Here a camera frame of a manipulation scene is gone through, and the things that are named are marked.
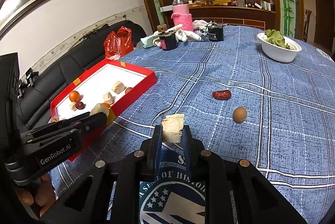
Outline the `person's left hand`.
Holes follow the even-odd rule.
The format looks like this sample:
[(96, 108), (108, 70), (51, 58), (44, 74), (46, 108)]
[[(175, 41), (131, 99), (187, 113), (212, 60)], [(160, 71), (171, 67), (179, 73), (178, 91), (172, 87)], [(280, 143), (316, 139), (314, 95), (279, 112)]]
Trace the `person's left hand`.
[(22, 188), (14, 188), (18, 199), (22, 204), (31, 206), (34, 203), (40, 206), (39, 216), (43, 214), (56, 202), (56, 194), (54, 192), (52, 181), (49, 174), (44, 174), (40, 177), (41, 183), (36, 193), (31, 193)]

